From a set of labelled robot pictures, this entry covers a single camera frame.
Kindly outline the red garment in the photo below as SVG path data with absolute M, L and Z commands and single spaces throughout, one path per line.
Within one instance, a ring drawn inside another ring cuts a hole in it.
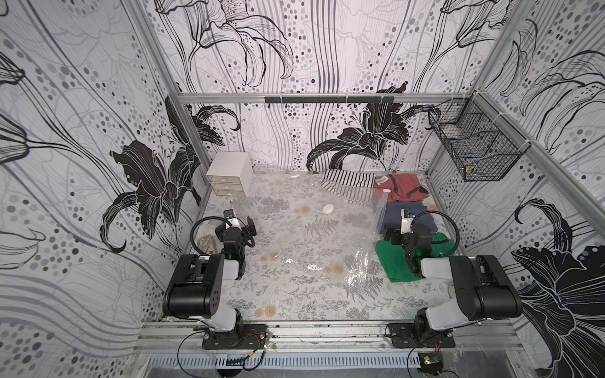
M 429 197 L 415 174 L 398 173 L 377 176 L 373 182 L 372 199 L 379 199 L 387 190 L 387 203 L 422 202 Z

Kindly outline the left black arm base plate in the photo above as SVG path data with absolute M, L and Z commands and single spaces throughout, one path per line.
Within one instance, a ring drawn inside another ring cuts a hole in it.
M 266 324 L 237 323 L 229 332 L 208 332 L 202 347 L 208 351 L 258 350 L 264 348 L 267 334 Z

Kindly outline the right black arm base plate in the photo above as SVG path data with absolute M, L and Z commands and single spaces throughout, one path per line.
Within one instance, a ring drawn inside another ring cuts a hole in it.
M 456 346 L 453 335 L 449 331 L 431 329 L 424 315 L 417 315 L 413 321 L 389 323 L 385 335 L 391 340 L 392 346 L 398 349 Z

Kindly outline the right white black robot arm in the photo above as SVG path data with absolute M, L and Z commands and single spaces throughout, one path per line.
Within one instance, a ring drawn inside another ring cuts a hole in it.
M 438 255 L 433 253 L 436 233 L 420 222 L 428 215 L 442 217 L 453 228 L 453 244 Z M 390 221 L 384 220 L 381 232 L 384 241 L 401 249 L 396 255 L 398 261 L 381 259 L 391 281 L 400 282 L 402 275 L 408 274 L 416 279 L 442 280 L 454 287 L 454 295 L 447 302 L 417 312 L 416 335 L 521 315 L 520 295 L 495 256 L 467 257 L 455 253 L 460 244 L 460 230 L 447 214 L 434 209 L 417 213 L 403 208 Z

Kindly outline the green garment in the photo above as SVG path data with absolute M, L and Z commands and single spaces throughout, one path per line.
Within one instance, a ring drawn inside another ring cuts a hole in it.
M 449 239 L 444 233 L 437 232 L 432 236 L 431 257 L 443 258 L 453 254 L 455 245 L 453 239 Z M 390 241 L 380 240 L 375 245 L 375 252 L 392 283 L 407 283 L 420 280 L 416 277 L 406 264 L 405 250 L 401 245 L 393 245 Z

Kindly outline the black white striped garment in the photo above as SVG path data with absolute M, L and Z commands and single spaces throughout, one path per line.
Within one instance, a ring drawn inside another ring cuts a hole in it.
M 375 178 L 373 173 L 329 169 L 324 172 L 321 186 L 348 203 L 369 203 L 373 199 Z

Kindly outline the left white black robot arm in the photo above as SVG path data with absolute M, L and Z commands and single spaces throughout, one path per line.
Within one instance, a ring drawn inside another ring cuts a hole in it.
M 222 251 L 210 254 L 195 242 L 198 228 L 205 222 L 220 223 L 215 234 Z M 257 229 L 252 218 L 243 221 L 233 209 L 221 217 L 203 217 L 190 232 L 193 254 L 181 255 L 167 287 L 162 308 L 166 316 L 202 322 L 214 335 L 242 338 L 244 324 L 239 310 L 222 302 L 224 281 L 243 278 L 247 267 L 245 251 L 255 246 Z

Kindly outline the dark blue garment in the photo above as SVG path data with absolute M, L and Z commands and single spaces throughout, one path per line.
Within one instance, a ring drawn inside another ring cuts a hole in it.
M 404 209 L 408 209 L 414 215 L 427 211 L 426 206 L 421 202 L 387 203 L 383 224 L 381 225 L 381 234 L 383 236 L 386 235 L 386 230 L 388 228 L 400 228 L 402 220 L 401 212 Z M 438 230 L 432 214 L 422 216 L 420 220 L 416 221 L 416 224 L 425 225 L 432 232 Z

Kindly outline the clear plastic vacuum bag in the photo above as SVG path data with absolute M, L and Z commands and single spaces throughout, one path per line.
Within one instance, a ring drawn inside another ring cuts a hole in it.
M 233 209 L 257 228 L 246 252 L 244 277 L 228 283 L 223 298 L 244 308 L 307 303 L 339 306 L 430 306 L 446 299 L 436 280 L 393 283 L 376 254 L 382 240 L 385 192 L 362 190 L 354 200 L 329 189 L 314 174 L 261 174 L 243 197 L 210 196 L 205 212 Z

